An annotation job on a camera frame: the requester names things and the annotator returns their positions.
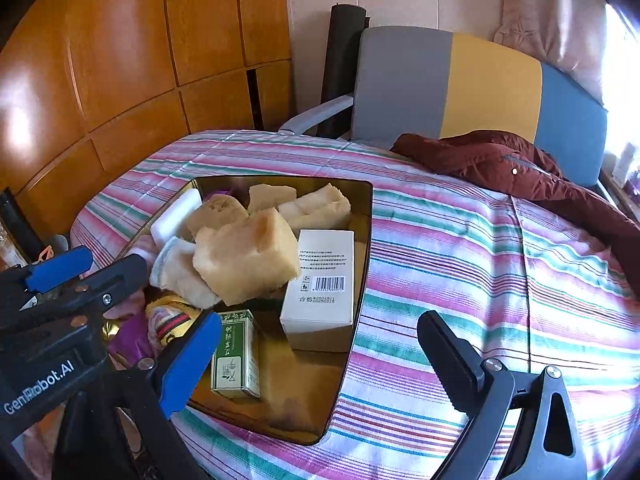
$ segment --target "table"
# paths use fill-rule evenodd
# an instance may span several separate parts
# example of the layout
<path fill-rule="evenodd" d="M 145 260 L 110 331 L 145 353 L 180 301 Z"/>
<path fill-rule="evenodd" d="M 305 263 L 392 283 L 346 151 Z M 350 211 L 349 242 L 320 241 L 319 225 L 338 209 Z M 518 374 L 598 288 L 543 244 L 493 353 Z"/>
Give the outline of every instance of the table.
<path fill-rule="evenodd" d="M 247 173 L 372 182 L 370 267 L 343 388 L 317 445 L 273 440 L 189 408 L 174 416 L 213 476 L 429 478 L 465 417 L 418 345 L 415 323 L 427 308 L 510 369 L 557 365 L 590 478 L 615 462 L 640 420 L 640 303 L 602 243 L 525 200 L 342 140 L 204 132 L 107 186 L 78 215 L 72 244 L 94 252 L 94 270 L 106 266 L 186 181 Z M 495 477 L 515 423 L 511 412 L 483 478 Z"/>

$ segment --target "wooden wall panel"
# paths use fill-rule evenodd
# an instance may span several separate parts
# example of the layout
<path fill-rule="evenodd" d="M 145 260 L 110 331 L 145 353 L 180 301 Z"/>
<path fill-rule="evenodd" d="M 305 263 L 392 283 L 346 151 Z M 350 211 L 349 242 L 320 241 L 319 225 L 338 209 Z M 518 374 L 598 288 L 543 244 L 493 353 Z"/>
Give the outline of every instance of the wooden wall panel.
<path fill-rule="evenodd" d="M 113 179 L 187 133 L 178 91 L 173 90 L 103 124 L 92 137 L 102 167 Z"/>
<path fill-rule="evenodd" d="M 244 70 L 191 83 L 180 92 L 192 132 L 254 127 Z"/>
<path fill-rule="evenodd" d="M 248 66 L 290 57 L 287 0 L 240 0 L 240 11 Z"/>
<path fill-rule="evenodd" d="M 265 130 L 276 132 L 291 117 L 293 89 L 291 63 L 269 63 L 255 71 Z"/>
<path fill-rule="evenodd" d="M 166 0 L 178 82 L 243 65 L 238 0 Z"/>
<path fill-rule="evenodd" d="M 174 87 L 164 0 L 69 0 L 67 23 L 91 130 Z"/>
<path fill-rule="evenodd" d="M 90 140 L 66 157 L 29 189 L 18 193 L 18 204 L 41 238 L 65 233 L 76 215 L 110 182 Z"/>
<path fill-rule="evenodd" d="M 37 0 L 0 52 L 0 173 L 20 189 L 86 125 L 63 31 L 66 0 Z"/>

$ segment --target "pink curtain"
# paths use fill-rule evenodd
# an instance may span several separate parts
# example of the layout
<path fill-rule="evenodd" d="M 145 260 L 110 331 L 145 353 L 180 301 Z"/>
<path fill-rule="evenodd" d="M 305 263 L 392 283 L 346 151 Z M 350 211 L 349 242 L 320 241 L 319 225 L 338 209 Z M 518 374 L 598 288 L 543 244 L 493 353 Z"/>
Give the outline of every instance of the pink curtain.
<path fill-rule="evenodd" d="M 504 0 L 494 41 L 554 65 L 602 102 L 606 39 L 604 0 Z"/>

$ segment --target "chair backrest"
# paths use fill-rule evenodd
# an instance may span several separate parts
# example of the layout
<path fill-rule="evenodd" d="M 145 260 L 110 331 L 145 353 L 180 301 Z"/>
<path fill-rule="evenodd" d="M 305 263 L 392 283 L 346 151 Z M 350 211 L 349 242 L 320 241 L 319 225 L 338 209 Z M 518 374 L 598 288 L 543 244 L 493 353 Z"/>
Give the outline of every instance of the chair backrest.
<path fill-rule="evenodd" d="M 352 140 L 381 148 L 405 132 L 505 130 L 592 186 L 607 113 L 569 76 L 516 50 L 432 28 L 373 27 L 360 41 L 351 130 Z"/>

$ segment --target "screw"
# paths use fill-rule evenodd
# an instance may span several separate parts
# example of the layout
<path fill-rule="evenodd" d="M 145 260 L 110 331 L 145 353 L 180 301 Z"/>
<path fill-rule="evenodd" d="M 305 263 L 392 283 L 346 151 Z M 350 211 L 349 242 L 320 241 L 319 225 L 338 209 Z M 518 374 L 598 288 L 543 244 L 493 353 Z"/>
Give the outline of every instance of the screw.
<path fill-rule="evenodd" d="M 156 366 L 156 362 L 151 357 L 143 357 L 136 366 L 139 370 L 151 370 Z"/>
<path fill-rule="evenodd" d="M 73 328 L 80 328 L 81 326 L 86 325 L 88 321 L 89 320 L 86 318 L 86 316 L 75 316 L 71 320 L 71 326 Z"/>
<path fill-rule="evenodd" d="M 494 359 L 491 357 L 484 362 L 484 367 L 487 370 L 499 372 L 500 370 L 502 370 L 502 363 L 498 359 Z"/>
<path fill-rule="evenodd" d="M 555 366 L 546 367 L 546 374 L 554 379 L 558 379 L 562 375 L 559 368 L 556 368 Z"/>

